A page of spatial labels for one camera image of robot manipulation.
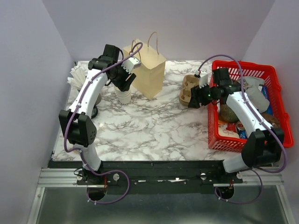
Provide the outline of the brown paper bag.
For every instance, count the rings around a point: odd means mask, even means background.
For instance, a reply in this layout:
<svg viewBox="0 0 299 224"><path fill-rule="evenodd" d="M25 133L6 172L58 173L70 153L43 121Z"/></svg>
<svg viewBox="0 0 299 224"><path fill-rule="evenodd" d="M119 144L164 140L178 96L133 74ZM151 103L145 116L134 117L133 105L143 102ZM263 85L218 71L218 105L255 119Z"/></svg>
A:
<svg viewBox="0 0 299 224"><path fill-rule="evenodd" d="M151 100L162 90L166 58L159 52L158 42L154 48L150 46L150 39L143 43L135 57L141 66L134 70L136 78L132 85Z"/></svg>

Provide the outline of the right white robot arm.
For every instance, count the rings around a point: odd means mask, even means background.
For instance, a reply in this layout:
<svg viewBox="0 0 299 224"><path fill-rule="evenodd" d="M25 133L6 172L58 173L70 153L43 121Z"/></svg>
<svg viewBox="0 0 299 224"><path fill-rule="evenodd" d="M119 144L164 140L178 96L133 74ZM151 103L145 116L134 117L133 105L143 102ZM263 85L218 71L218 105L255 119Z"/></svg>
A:
<svg viewBox="0 0 299 224"><path fill-rule="evenodd" d="M263 118L245 94L243 85L230 78L228 68L213 70L214 86L210 87L204 80L200 77L199 84L191 88L188 107L200 108L220 100L234 111L247 135L241 153L224 160L223 167L216 169L216 180L225 183L233 172L279 161L283 152L283 130L274 128Z"/></svg>

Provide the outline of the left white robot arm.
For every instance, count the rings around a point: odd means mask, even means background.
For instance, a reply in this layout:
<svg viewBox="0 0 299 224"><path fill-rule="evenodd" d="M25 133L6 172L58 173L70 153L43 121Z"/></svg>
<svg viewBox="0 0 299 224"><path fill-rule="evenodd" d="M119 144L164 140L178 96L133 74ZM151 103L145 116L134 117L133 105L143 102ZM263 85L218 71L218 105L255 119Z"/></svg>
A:
<svg viewBox="0 0 299 224"><path fill-rule="evenodd" d="M91 116L92 110L102 88L111 82L120 91L128 91L136 75L133 70L141 65L135 57L143 44L137 43L134 52L119 60L122 50L107 44L103 54L93 58L88 64L86 80L68 110L61 110L59 122L64 136L64 149L70 153L78 151L83 162L83 169L88 171L87 178L93 184L103 181L102 161L96 154L94 140L97 134Z"/></svg>

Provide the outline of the grey plastic bag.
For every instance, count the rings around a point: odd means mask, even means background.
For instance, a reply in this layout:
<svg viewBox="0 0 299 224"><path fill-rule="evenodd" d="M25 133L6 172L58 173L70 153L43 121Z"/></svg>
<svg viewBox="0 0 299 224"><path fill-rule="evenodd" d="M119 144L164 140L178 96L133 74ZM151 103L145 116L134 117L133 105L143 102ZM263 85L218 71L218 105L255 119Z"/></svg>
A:
<svg viewBox="0 0 299 224"><path fill-rule="evenodd" d="M264 80L261 78L251 77L251 76L243 77L243 86L245 89L245 93L247 94L249 100L252 102L252 104L260 113L265 112L270 105L269 100L264 96L262 91L259 89L260 87L263 87L263 85L264 85Z"/></svg>

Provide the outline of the brown cardboard cup carrier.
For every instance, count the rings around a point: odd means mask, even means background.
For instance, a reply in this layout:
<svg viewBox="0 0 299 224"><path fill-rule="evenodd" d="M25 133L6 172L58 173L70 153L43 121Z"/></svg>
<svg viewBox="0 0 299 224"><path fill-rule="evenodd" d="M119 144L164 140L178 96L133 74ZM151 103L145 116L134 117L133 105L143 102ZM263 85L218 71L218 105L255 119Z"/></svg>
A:
<svg viewBox="0 0 299 224"><path fill-rule="evenodd" d="M186 75L183 78L182 89L179 94L179 102L183 106L188 106L191 100L191 88L199 85L199 80L194 75Z"/></svg>

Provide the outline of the green melon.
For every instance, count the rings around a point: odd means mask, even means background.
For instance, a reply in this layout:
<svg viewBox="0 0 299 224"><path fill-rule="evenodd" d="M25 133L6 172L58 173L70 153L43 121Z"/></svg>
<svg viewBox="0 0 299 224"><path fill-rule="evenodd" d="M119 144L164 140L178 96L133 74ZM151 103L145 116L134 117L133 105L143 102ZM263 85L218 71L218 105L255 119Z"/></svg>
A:
<svg viewBox="0 0 299 224"><path fill-rule="evenodd" d="M220 105L220 116L228 123L235 123L239 121L235 112L227 104Z"/></svg>

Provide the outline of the aluminium rail frame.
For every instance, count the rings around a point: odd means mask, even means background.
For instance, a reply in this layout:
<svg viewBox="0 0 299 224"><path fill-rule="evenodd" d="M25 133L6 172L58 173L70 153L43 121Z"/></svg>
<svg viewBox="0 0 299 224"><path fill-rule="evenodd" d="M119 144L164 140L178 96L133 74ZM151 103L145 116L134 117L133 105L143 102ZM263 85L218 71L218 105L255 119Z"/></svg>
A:
<svg viewBox="0 0 299 224"><path fill-rule="evenodd" d="M73 174L73 168L43 168L40 172L35 197L32 203L29 214L28 224L36 224L40 207L43 200L44 191L46 188L63 188L63 187L78 187L77 178ZM269 174L258 170L257 173L262 178L264 186L273 185L277 187L278 195L283 207L283 212L286 216L288 224L296 223L292 214L281 174Z"/></svg>

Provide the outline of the blue drink can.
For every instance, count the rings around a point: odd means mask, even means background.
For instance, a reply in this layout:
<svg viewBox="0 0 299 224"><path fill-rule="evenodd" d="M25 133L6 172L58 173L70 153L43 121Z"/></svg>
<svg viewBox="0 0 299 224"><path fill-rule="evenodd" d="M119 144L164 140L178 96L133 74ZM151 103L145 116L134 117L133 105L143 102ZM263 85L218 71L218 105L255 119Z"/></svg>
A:
<svg viewBox="0 0 299 224"><path fill-rule="evenodd" d="M243 126L241 121L238 121L235 126L236 126L237 133L239 135L239 138L240 139L247 139L245 127Z"/></svg>

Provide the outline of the red white snack packet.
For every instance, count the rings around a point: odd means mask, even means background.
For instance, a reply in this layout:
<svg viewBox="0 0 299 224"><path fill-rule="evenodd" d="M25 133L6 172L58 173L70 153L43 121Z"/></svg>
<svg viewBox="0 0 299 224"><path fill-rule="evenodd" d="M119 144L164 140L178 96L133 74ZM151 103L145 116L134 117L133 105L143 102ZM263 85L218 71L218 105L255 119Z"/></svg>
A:
<svg viewBox="0 0 299 224"><path fill-rule="evenodd" d="M218 133L223 137L239 138L236 123L228 123L226 121L218 120Z"/></svg>

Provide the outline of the grey straw holder cup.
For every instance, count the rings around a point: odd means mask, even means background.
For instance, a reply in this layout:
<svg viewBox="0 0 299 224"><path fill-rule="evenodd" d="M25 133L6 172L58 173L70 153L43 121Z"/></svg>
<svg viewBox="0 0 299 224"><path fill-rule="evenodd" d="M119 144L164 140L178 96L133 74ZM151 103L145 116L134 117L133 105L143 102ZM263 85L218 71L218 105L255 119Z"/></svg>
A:
<svg viewBox="0 0 299 224"><path fill-rule="evenodd" d="M102 100L101 94L98 95L96 101L95 101L95 105L98 105Z"/></svg>

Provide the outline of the brown lidded tub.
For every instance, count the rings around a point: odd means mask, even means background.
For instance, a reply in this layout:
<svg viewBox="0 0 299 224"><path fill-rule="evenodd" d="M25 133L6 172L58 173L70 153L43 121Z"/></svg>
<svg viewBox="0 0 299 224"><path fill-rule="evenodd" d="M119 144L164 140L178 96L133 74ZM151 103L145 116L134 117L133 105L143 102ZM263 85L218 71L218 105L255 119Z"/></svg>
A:
<svg viewBox="0 0 299 224"><path fill-rule="evenodd" d="M280 122L279 120L271 115L271 114L267 114L267 113L261 113L261 115L263 116L263 118L269 122L274 128L279 128L280 127Z"/></svg>

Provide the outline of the white wrapped straws bundle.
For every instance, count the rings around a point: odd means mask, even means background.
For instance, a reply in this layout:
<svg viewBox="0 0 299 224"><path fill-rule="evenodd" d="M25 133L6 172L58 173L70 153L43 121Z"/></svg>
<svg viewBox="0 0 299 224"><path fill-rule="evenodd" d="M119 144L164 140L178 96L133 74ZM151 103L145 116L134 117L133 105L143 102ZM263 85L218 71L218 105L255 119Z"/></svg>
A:
<svg viewBox="0 0 299 224"><path fill-rule="evenodd" d="M86 64L75 65L70 71L71 77L67 78L67 83L79 91L83 87L87 73L88 67Z"/></svg>

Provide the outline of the red plastic basket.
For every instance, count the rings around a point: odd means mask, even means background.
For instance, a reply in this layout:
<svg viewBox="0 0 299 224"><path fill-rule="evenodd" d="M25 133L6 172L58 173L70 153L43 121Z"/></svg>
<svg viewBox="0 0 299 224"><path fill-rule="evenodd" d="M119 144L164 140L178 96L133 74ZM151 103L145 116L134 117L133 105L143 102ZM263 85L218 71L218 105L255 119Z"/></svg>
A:
<svg viewBox="0 0 299 224"><path fill-rule="evenodd" d="M257 77L265 81L265 86L270 97L270 105L273 115L276 117L284 131L285 137L283 145L285 148L294 146L294 139L290 125L289 114L285 111L284 103L281 97L281 86L274 67L251 62L239 62L243 76ZM241 152L245 139L231 138L219 134L219 116L218 107L209 104L208 109L208 148L221 151Z"/></svg>

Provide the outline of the blue box in basket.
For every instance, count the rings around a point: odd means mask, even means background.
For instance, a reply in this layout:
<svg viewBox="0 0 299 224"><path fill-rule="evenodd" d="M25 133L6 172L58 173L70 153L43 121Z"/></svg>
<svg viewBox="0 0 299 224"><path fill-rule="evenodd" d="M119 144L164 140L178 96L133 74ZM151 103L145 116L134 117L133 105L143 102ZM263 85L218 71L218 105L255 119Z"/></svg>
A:
<svg viewBox="0 0 299 224"><path fill-rule="evenodd" d="M262 86L262 93L265 96L265 98L269 101L269 106L268 106L267 110L265 111L265 113L273 115L273 110L272 110L272 107L271 107L271 102L270 102L270 97L269 97L268 89L267 89L267 87L265 85Z"/></svg>

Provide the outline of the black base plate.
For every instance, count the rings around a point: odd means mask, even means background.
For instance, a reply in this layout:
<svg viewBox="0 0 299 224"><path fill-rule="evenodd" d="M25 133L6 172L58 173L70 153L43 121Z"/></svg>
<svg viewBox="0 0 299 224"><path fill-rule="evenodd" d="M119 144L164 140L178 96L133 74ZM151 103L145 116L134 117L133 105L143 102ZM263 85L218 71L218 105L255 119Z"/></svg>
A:
<svg viewBox="0 0 299 224"><path fill-rule="evenodd" d="M58 186L87 188L91 195L213 194L220 188L222 197L231 198L240 186L265 187L271 177L259 170L224 171L221 161L105 161L99 176L83 168L79 161L50 161L48 169L62 179Z"/></svg>

